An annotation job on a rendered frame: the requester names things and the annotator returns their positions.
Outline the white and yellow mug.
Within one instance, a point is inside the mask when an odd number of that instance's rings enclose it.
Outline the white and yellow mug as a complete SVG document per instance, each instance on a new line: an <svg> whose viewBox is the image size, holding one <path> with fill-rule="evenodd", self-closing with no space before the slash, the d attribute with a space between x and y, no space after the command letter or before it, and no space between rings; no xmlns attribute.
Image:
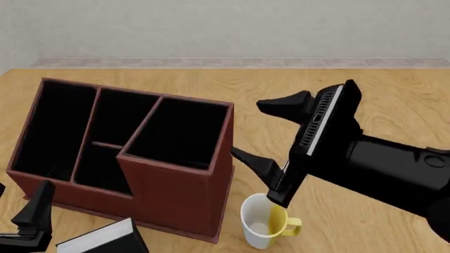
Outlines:
<svg viewBox="0 0 450 253"><path fill-rule="evenodd" d="M281 236L296 236L302 220L288 216L286 208L271 202L264 193L248 197L240 207L240 220L250 246L266 249Z"/></svg>

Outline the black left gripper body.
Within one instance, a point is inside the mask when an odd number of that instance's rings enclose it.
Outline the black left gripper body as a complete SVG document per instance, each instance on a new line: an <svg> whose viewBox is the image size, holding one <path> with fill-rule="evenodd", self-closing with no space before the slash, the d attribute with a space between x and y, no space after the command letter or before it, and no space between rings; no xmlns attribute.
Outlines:
<svg viewBox="0 0 450 253"><path fill-rule="evenodd" d="M33 234L0 233L0 253L45 252L52 239L52 229Z"/></svg>

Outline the red-brown desk caddy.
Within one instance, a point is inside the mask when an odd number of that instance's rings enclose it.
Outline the red-brown desk caddy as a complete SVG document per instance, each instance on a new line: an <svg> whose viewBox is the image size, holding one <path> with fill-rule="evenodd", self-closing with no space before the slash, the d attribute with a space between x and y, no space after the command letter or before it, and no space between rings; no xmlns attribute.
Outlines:
<svg viewBox="0 0 450 253"><path fill-rule="evenodd" d="M26 198L217 242L234 105L45 77L6 169Z"/></svg>

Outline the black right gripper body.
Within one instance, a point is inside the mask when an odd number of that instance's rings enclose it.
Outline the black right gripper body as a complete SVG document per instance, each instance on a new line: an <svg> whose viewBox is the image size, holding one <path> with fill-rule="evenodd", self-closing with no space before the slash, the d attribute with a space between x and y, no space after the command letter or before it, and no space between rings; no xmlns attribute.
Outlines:
<svg viewBox="0 0 450 253"><path fill-rule="evenodd" d="M342 164L351 139L361 132L354 118L361 90L353 80L323 88L313 97L310 118L300 124L288 153L289 165L283 179L288 189L269 189L266 195L282 207L289 206L307 174L323 173Z"/></svg>

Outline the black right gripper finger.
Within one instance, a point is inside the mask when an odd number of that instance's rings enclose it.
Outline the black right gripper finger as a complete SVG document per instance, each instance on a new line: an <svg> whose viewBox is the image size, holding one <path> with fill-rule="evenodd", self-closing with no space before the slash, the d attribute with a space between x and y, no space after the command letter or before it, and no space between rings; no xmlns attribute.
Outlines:
<svg viewBox="0 0 450 253"><path fill-rule="evenodd" d="M289 160L280 167L275 160L247 153L236 147L231 148L231 155L250 168L270 190L288 189L287 181L283 181Z"/></svg>
<svg viewBox="0 0 450 253"><path fill-rule="evenodd" d="M256 105L260 112L267 115L304 124L310 118L314 97L308 91L301 91L282 98L258 100Z"/></svg>

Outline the black book with white pages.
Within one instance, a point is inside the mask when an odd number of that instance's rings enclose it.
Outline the black book with white pages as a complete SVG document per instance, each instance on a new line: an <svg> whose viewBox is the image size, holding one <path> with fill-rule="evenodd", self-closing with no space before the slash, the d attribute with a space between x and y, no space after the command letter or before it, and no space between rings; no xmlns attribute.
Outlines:
<svg viewBox="0 0 450 253"><path fill-rule="evenodd" d="M56 253L150 253L131 218L56 245Z"/></svg>

